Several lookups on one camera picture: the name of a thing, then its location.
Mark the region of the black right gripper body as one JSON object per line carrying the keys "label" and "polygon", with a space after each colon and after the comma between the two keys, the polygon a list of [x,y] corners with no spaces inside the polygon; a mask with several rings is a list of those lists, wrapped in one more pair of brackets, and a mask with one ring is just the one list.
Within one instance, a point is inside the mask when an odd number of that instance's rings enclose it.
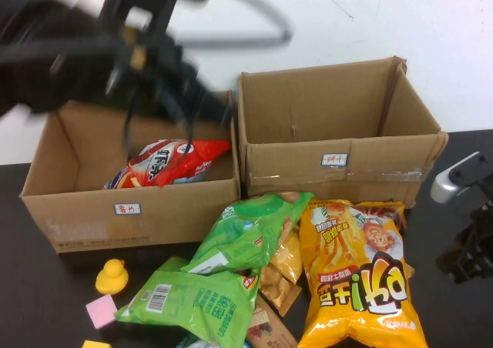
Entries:
{"label": "black right gripper body", "polygon": [[492,277],[492,202],[472,211],[470,217],[469,226],[436,259],[439,270],[456,284]]}

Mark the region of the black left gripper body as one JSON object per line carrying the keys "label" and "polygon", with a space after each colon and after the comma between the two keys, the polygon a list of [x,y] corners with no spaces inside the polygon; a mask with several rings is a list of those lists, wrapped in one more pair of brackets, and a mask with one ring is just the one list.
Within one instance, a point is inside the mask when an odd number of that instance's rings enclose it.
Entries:
{"label": "black left gripper body", "polygon": [[165,92],[177,97],[185,79],[193,77],[183,62],[182,47],[167,34],[178,0],[105,0],[99,22],[118,40],[106,95],[138,96]]}

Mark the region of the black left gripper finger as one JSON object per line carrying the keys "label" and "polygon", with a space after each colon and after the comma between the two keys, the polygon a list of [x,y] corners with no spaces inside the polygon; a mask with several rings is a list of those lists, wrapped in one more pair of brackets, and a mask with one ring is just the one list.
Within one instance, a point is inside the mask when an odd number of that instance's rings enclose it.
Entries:
{"label": "black left gripper finger", "polygon": [[211,92],[198,78],[197,70],[189,63],[183,63],[179,71],[180,105],[185,112],[186,121],[192,125],[196,121],[228,125],[233,109],[228,102]]}
{"label": "black left gripper finger", "polygon": [[158,84],[155,87],[155,98],[166,112],[167,119],[176,124],[190,124],[183,88],[179,84]]}

